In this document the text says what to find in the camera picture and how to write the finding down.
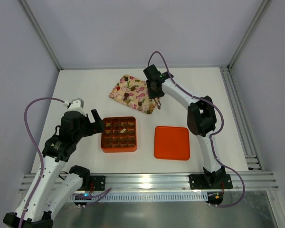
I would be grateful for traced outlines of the metal tongs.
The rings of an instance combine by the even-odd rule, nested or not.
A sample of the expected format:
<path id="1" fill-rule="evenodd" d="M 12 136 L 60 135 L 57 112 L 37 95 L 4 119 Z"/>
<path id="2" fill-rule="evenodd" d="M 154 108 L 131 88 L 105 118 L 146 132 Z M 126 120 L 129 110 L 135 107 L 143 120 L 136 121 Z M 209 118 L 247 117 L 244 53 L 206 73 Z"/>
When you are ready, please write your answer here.
<path id="1" fill-rule="evenodd" d="M 161 110 L 161 102 L 159 98 L 154 98 L 157 109 Z"/>

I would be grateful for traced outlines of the orange box lid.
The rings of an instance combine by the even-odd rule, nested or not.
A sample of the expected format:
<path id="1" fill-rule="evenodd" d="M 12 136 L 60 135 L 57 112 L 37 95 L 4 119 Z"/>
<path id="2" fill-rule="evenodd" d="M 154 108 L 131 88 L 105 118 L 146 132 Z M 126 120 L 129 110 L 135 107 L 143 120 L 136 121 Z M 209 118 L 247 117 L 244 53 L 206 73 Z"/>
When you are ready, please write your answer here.
<path id="1" fill-rule="evenodd" d="M 189 130 L 185 127 L 157 126 L 154 134 L 154 157 L 164 160 L 189 160 Z"/>

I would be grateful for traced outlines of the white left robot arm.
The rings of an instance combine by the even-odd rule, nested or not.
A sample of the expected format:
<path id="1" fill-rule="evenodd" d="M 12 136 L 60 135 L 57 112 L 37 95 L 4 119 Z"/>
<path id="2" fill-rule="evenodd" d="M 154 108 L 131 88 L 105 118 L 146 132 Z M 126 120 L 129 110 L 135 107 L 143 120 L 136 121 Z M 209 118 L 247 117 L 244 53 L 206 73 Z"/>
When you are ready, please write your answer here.
<path id="1" fill-rule="evenodd" d="M 52 190 L 79 141 L 102 133 L 105 123 L 96 109 L 91 111 L 94 122 L 79 111 L 67 111 L 60 125 L 45 143 L 39 172 L 24 200 L 14 212 L 5 215 L 3 223 L 10 228 L 51 228 L 55 217 L 71 195 L 90 182 L 90 170 L 75 165 L 56 190 Z"/>

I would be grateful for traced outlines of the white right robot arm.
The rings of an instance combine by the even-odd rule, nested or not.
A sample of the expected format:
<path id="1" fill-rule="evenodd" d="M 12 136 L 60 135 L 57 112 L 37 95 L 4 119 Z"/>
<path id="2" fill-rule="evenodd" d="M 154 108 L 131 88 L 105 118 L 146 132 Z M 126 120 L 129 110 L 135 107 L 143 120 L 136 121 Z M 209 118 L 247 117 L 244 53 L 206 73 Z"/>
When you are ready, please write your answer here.
<path id="1" fill-rule="evenodd" d="M 198 184 L 199 188 L 221 188 L 226 170 L 214 151 L 217 118 L 212 99 L 209 96 L 198 97 L 187 91 L 173 79 L 169 71 L 161 73 L 155 65 L 146 67 L 143 73 L 147 78 L 148 95 L 151 99 L 168 94 L 187 110 L 187 127 L 199 141 L 204 162 L 204 174 L 192 175 L 191 183 Z"/>

